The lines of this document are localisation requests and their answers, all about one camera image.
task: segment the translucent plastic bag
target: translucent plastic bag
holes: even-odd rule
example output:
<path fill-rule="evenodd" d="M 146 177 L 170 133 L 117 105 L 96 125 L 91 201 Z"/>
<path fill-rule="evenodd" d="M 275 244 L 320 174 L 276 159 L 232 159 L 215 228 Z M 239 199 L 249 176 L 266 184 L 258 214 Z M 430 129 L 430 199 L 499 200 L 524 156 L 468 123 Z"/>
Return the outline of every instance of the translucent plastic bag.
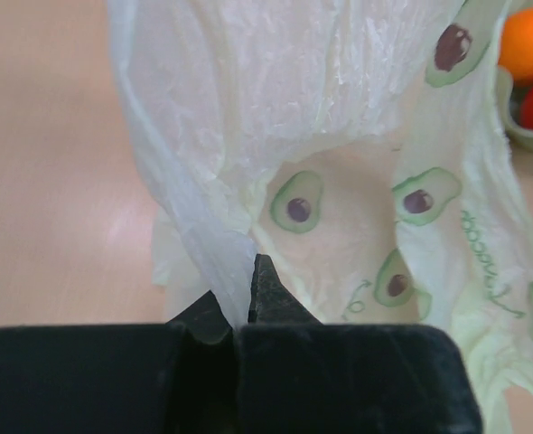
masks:
<path fill-rule="evenodd" d="M 112 0 L 154 281 L 247 320 L 273 258 L 323 322 L 460 345 L 488 432 L 533 393 L 533 223 L 495 109 L 506 0 Z"/>

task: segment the avocado bag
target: avocado bag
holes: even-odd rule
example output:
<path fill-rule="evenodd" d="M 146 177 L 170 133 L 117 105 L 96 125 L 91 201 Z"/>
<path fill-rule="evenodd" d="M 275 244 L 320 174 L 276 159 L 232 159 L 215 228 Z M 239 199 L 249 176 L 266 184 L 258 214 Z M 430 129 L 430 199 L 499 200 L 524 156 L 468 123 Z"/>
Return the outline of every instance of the avocado bag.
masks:
<path fill-rule="evenodd" d="M 258 251 L 323 322 L 422 322 L 488 433 L 533 393 L 533 223 L 493 87 L 507 0 L 112 0 L 172 316 L 247 320 Z"/>

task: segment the white plastic bag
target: white plastic bag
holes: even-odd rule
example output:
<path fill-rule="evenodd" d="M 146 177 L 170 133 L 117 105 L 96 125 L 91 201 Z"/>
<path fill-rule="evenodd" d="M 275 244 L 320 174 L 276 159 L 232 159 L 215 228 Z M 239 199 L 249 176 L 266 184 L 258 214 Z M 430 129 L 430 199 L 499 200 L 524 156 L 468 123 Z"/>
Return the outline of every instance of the white plastic bag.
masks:
<path fill-rule="evenodd" d="M 509 432 L 503 391 L 533 392 L 533 223 L 493 97 L 509 7 L 111 0 L 169 315 L 212 288 L 243 325 L 259 250 L 324 322 L 449 332 Z"/>

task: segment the wooden table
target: wooden table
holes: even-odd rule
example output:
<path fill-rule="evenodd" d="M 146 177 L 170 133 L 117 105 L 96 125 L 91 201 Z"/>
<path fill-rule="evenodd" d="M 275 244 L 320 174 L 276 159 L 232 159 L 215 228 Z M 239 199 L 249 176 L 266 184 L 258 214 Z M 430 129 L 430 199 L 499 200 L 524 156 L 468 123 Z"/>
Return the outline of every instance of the wooden table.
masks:
<path fill-rule="evenodd" d="M 103 3 L 0 0 L 0 325 L 163 319 Z M 514 161 L 533 212 L 533 155 Z M 509 396 L 533 434 L 533 398 Z"/>

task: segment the bowl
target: bowl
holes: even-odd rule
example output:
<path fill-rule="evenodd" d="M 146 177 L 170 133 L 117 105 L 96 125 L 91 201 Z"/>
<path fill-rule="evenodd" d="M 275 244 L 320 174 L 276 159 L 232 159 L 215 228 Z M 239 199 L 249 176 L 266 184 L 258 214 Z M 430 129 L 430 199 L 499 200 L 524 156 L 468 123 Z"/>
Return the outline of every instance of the bowl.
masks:
<path fill-rule="evenodd" d="M 526 129 L 514 120 L 519 117 L 519 106 L 528 89 L 513 87 L 511 74 L 498 66 L 495 82 L 495 93 L 501 122 L 511 142 L 533 152 L 533 129 Z"/>

